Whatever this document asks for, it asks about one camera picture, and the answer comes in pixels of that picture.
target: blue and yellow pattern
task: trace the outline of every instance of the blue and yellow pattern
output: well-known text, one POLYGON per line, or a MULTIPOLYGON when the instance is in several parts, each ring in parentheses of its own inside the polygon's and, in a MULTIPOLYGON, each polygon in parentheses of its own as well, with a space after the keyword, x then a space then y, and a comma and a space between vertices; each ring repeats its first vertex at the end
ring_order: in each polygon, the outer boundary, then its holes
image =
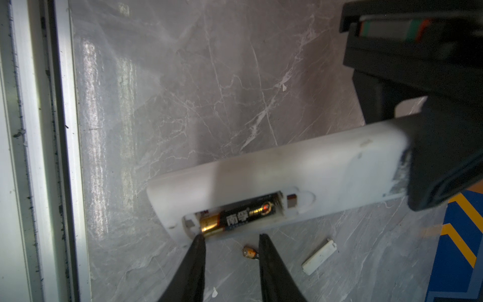
POLYGON ((449 200, 426 302, 471 301, 483 281, 483 182, 449 200))

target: battery compartment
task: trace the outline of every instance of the battery compartment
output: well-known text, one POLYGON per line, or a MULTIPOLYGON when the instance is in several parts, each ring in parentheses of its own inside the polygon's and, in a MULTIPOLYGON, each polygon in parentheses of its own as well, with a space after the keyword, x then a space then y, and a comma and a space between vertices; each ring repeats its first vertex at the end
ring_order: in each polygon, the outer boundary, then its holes
POLYGON ((191 238, 203 233, 206 240, 212 240, 231 237, 245 231, 267 229, 297 218, 313 206, 314 199, 315 196, 310 192, 299 192, 298 188, 289 187, 267 195, 187 214, 183 218, 184 230, 191 238), (261 212, 264 206, 267 207, 268 202, 272 203, 273 213, 263 216, 261 212), (252 212, 255 216, 258 215, 256 219, 242 221, 252 212), (207 225, 217 229, 207 232, 207 225))

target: orange and black battery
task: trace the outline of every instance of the orange and black battery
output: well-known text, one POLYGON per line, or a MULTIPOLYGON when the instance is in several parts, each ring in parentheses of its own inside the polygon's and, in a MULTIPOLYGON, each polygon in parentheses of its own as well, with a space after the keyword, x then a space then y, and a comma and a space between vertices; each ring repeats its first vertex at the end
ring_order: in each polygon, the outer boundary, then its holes
POLYGON ((256 198, 244 206, 204 217, 199 221, 201 232, 206 237, 270 216, 275 213, 274 203, 276 198, 275 194, 270 194, 256 198))

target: yellow chevron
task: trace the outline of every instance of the yellow chevron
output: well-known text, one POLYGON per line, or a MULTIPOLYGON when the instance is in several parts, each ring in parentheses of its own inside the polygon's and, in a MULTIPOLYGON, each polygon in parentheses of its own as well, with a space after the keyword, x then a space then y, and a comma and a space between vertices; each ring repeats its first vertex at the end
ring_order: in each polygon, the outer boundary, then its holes
POLYGON ((448 235, 450 236, 451 240, 455 243, 456 247, 459 251, 465 256, 468 263, 471 265, 472 268, 475 268, 476 263, 476 256, 470 250, 468 245, 463 241, 463 238, 458 234, 455 228, 451 225, 451 223, 443 224, 443 228, 441 229, 441 236, 448 235))
POLYGON ((461 207, 463 211, 465 211, 466 215, 473 221, 480 232, 483 233, 483 217, 476 211, 476 209, 471 205, 471 203, 463 196, 463 194, 459 193, 458 195, 453 196, 449 203, 456 202, 461 207))

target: gray marble tabletop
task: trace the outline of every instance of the gray marble tabletop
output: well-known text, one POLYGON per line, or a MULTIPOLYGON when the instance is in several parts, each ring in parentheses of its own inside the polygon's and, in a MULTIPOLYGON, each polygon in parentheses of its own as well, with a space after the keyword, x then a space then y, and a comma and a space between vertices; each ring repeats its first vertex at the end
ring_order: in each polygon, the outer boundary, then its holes
MULTIPOLYGON (((364 124, 342 4, 71 2, 94 302, 156 301, 184 256, 147 199, 152 177, 364 124)), ((394 200, 268 234, 308 301, 422 301, 444 210, 394 200), (307 276, 327 237, 339 250, 307 276)), ((207 245, 205 301, 261 301, 258 263, 241 253, 257 241, 207 245)))

